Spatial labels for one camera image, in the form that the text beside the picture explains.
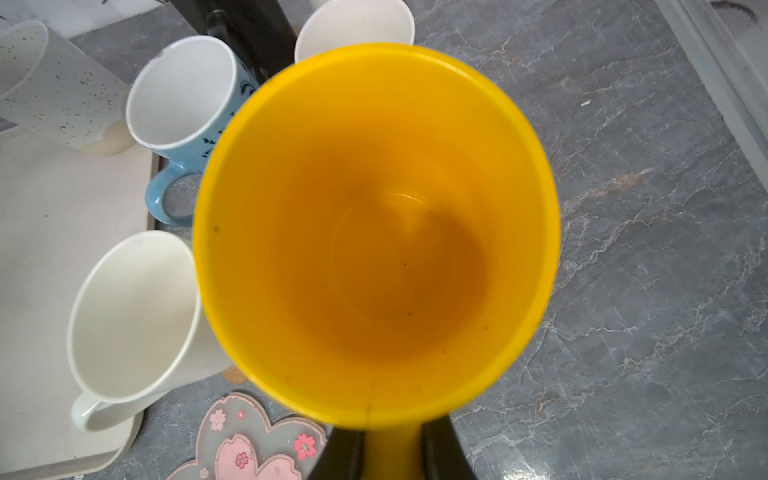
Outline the white mug blue handle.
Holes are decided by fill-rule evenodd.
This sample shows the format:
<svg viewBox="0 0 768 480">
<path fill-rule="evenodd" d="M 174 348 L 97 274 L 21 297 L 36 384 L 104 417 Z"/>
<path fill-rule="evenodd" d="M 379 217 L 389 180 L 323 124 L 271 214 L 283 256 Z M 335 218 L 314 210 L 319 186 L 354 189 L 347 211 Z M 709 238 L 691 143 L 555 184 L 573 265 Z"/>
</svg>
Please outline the white mug blue handle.
<svg viewBox="0 0 768 480">
<path fill-rule="evenodd" d="M 176 227 L 193 224 L 192 215 L 167 212 L 167 190 L 205 172 L 223 131 L 260 85 L 224 41 L 209 35 L 172 43 L 141 70 L 127 98 L 125 119 L 137 143 L 168 160 L 145 194 L 156 220 Z"/>
</svg>

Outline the white mug red inside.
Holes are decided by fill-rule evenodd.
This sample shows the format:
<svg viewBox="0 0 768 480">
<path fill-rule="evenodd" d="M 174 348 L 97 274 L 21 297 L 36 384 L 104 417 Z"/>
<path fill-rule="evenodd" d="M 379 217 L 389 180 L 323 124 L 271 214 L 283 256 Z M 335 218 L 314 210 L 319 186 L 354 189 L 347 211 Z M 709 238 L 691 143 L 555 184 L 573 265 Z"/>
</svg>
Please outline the white mug red inside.
<svg viewBox="0 0 768 480">
<path fill-rule="evenodd" d="M 295 63 L 352 45 L 414 44 L 415 20 L 405 1 L 332 0 L 309 4 L 313 13 L 299 31 Z"/>
</svg>

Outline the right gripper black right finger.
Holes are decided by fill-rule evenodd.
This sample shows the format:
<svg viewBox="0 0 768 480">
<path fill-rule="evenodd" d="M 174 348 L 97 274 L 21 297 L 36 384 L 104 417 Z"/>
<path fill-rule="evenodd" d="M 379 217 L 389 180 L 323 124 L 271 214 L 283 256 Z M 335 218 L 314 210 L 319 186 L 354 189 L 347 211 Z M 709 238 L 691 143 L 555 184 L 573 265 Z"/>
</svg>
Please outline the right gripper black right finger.
<svg viewBox="0 0 768 480">
<path fill-rule="evenodd" d="M 422 425 L 424 478 L 427 480 L 476 480 L 449 416 Z"/>
</svg>

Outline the plain white mug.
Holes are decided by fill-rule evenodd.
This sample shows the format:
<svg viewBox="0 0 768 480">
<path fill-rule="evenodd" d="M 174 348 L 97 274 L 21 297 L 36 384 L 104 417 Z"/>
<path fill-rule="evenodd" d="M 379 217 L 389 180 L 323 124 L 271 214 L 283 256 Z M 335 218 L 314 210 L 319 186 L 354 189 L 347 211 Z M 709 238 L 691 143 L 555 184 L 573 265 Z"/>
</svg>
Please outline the plain white mug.
<svg viewBox="0 0 768 480">
<path fill-rule="evenodd" d="M 67 356 L 82 389 L 71 419 L 84 432 L 231 368 L 205 315 L 190 241 L 145 231 L 104 255 L 75 299 Z"/>
</svg>

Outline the yellow mug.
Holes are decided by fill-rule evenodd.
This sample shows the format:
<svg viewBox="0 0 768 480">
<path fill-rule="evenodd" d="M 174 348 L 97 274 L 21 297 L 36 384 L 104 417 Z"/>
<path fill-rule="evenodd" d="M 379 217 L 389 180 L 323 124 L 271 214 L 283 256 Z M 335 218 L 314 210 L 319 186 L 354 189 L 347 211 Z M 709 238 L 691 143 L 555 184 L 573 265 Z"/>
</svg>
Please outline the yellow mug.
<svg viewBox="0 0 768 480">
<path fill-rule="evenodd" d="M 560 229 L 514 102 L 449 55 L 376 43 L 246 101 L 203 175 L 193 250 L 208 320 L 252 383 L 364 431 L 363 479 L 425 479 L 422 425 L 526 348 Z"/>
</svg>

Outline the pink flower coaster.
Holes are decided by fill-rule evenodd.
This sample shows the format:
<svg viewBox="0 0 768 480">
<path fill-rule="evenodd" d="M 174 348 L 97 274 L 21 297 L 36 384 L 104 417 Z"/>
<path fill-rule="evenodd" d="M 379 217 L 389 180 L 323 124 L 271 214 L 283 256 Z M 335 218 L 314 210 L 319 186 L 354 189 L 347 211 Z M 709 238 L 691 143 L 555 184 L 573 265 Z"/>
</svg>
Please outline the pink flower coaster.
<svg viewBox="0 0 768 480">
<path fill-rule="evenodd" d="M 299 416 L 271 422 L 253 397 L 231 393 L 204 416 L 195 457 L 171 479 L 306 479 L 327 444 L 322 426 Z"/>
</svg>

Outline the beige serving tray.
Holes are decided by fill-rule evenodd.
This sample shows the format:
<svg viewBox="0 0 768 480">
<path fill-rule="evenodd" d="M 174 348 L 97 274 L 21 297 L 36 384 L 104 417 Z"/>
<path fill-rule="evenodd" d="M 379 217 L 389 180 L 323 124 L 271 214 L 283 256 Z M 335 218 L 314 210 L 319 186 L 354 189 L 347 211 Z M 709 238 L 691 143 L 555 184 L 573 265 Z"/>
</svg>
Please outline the beige serving tray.
<svg viewBox="0 0 768 480">
<path fill-rule="evenodd" d="M 154 225 L 145 188 L 157 158 L 141 146 L 88 154 L 22 128 L 1 135 L 1 475 L 58 479 L 99 471 L 134 442 L 134 417 L 96 433 L 70 410 L 81 388 L 67 330 L 98 260 Z"/>
</svg>

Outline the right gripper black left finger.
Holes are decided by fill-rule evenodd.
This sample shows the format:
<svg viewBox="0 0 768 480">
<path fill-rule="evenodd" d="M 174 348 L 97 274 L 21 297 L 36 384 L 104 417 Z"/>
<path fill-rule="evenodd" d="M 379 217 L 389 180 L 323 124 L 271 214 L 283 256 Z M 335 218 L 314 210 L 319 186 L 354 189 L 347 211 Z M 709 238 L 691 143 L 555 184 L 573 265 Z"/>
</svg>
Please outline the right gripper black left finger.
<svg viewBox="0 0 768 480">
<path fill-rule="evenodd" d="M 365 432 L 334 427 L 308 480 L 360 480 Z"/>
</svg>

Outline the black ceramic mug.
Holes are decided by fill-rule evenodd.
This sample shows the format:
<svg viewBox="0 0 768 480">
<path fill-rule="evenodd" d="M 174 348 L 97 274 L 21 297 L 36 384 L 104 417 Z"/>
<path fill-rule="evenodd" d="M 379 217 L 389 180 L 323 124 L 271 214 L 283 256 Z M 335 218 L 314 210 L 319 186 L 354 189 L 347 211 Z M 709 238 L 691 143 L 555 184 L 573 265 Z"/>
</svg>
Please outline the black ceramic mug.
<svg viewBox="0 0 768 480">
<path fill-rule="evenodd" d="M 259 82 L 294 63 L 297 34 L 277 0 L 171 0 L 200 34 L 224 41 Z"/>
</svg>

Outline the brown paw coaster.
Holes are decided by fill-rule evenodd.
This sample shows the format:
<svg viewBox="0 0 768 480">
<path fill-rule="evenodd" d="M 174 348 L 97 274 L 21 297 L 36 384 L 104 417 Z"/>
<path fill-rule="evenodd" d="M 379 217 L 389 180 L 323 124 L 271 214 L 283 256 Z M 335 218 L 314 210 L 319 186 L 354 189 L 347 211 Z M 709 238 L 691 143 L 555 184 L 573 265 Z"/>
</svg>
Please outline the brown paw coaster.
<svg viewBox="0 0 768 480">
<path fill-rule="evenodd" d="M 232 366 L 221 372 L 221 375 L 234 385 L 241 385 L 249 382 L 248 376 L 237 366 Z"/>
</svg>

